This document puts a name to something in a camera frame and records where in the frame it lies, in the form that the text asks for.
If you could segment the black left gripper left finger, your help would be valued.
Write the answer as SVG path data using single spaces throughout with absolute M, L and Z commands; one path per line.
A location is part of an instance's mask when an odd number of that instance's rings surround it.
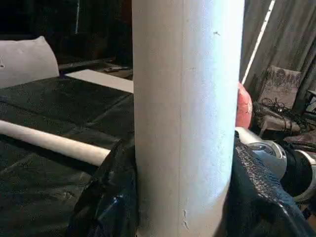
M 68 237 L 134 237 L 139 223 L 135 141 L 118 141 L 83 190 Z

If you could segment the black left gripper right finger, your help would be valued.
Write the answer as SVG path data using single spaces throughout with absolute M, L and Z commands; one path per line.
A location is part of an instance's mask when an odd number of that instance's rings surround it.
M 229 237 L 316 235 L 280 180 L 237 137 L 225 205 Z

